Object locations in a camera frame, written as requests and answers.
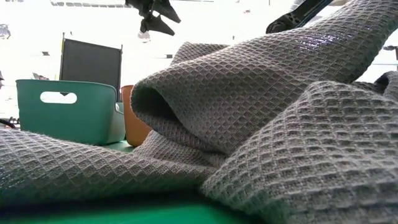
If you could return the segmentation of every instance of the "towel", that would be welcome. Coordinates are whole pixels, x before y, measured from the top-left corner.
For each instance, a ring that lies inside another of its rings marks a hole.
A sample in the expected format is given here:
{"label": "towel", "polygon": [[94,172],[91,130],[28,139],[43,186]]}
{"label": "towel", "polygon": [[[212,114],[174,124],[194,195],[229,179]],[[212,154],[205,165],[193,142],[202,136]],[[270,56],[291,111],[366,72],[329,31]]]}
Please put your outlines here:
{"label": "towel", "polygon": [[398,73],[355,82],[398,1],[304,28],[183,44],[135,85],[153,131],[131,153],[0,129],[0,206],[197,189],[264,223],[398,222]]}

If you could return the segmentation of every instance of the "teal plastic basket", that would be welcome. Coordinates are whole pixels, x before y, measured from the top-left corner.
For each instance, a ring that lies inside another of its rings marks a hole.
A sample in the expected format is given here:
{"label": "teal plastic basket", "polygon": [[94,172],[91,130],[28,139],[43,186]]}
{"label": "teal plastic basket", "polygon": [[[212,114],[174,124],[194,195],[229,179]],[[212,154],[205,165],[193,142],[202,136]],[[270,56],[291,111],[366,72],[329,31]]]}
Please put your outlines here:
{"label": "teal plastic basket", "polygon": [[[21,130],[98,146],[124,139],[123,104],[118,103],[116,109],[113,86],[50,80],[16,82]],[[56,99],[45,99],[46,93]],[[74,102],[66,102],[73,96]]]}

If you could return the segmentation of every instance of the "terracotta pot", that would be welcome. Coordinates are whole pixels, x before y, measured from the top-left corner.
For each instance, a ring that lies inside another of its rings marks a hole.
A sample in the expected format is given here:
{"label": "terracotta pot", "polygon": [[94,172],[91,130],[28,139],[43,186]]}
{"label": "terracotta pot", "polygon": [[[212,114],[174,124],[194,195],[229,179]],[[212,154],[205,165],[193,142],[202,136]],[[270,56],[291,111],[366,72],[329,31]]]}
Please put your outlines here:
{"label": "terracotta pot", "polygon": [[126,140],[132,146],[140,146],[152,130],[132,112],[130,99],[133,85],[122,87],[122,100],[124,110],[124,124],[126,126]]}

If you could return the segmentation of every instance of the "green tabletop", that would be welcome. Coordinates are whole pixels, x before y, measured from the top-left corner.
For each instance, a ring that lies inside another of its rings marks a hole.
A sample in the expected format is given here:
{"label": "green tabletop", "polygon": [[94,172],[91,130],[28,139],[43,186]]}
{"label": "green tabletop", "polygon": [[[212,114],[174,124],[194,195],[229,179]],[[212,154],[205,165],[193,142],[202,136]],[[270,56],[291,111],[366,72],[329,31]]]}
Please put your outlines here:
{"label": "green tabletop", "polygon": [[[124,152],[133,150],[126,142],[107,147]],[[0,223],[242,224],[258,221],[193,192],[178,192],[0,209]]]}

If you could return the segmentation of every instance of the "fabric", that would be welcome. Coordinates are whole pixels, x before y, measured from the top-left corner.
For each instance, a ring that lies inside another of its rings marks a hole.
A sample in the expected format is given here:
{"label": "fabric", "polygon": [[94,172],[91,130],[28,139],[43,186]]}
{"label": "fabric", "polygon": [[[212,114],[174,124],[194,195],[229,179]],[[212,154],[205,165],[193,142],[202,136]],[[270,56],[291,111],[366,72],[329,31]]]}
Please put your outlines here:
{"label": "fabric", "polygon": [[397,28],[398,1],[353,0],[310,27],[184,44],[133,89],[153,131],[132,153],[0,129],[0,204],[196,188],[264,223],[397,223],[398,73],[354,82]]}

